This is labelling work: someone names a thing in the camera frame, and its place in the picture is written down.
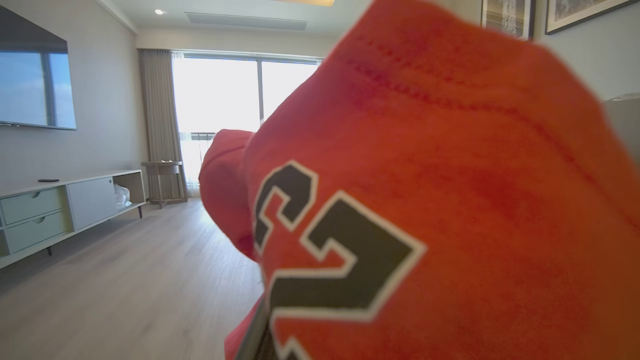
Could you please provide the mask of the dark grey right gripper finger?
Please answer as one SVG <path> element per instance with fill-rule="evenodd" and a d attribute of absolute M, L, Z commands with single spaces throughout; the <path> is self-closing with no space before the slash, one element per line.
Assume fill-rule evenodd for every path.
<path fill-rule="evenodd" d="M 262 297 L 256 312 L 242 338 L 235 360 L 272 360 L 274 358 L 274 338 L 269 326 L 269 312 Z"/>

